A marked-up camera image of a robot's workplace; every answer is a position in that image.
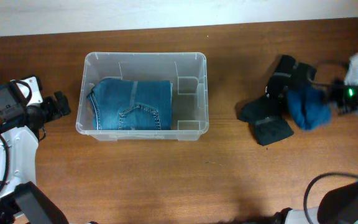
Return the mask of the blue shirt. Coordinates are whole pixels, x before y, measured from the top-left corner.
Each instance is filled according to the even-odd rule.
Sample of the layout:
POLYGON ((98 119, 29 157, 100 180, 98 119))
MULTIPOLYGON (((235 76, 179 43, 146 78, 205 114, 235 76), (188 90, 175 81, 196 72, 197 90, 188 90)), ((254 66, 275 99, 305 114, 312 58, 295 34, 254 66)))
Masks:
POLYGON ((324 91, 312 86, 288 90, 288 111, 300 129, 312 131, 331 121, 331 109, 324 99, 324 91))

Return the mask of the dark blue jeans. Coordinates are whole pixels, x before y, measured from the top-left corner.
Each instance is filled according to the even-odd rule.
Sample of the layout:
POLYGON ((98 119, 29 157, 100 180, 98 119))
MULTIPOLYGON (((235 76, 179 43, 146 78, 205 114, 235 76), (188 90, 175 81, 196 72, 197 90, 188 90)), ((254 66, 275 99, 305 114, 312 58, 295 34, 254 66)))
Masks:
POLYGON ((132 81, 105 78, 86 96, 96 130, 169 130, 172 90, 168 80, 132 81))

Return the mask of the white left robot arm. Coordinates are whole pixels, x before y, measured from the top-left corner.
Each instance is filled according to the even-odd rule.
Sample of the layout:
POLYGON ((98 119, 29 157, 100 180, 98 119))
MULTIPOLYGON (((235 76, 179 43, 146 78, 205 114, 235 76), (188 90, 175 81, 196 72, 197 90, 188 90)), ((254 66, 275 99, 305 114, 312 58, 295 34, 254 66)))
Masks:
POLYGON ((45 124, 70 114, 60 91, 46 98, 35 76, 0 86, 0 223, 25 216, 29 223, 67 223, 63 212, 37 187, 35 156, 45 124))

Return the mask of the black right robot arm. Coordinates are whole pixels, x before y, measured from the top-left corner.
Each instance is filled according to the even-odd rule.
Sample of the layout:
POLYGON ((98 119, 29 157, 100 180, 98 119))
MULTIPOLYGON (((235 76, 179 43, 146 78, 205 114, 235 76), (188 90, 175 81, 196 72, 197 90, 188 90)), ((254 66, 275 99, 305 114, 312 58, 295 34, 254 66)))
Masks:
MULTIPOLYGON (((329 85, 331 96, 343 113, 358 111, 358 62, 345 63, 347 75, 342 85, 329 85)), ((358 175, 345 172, 328 172, 315 177, 307 186, 303 210, 286 208, 261 223, 358 223, 358 175), (318 180, 338 176, 357 181, 329 191, 316 208, 307 208, 309 192, 318 180)))

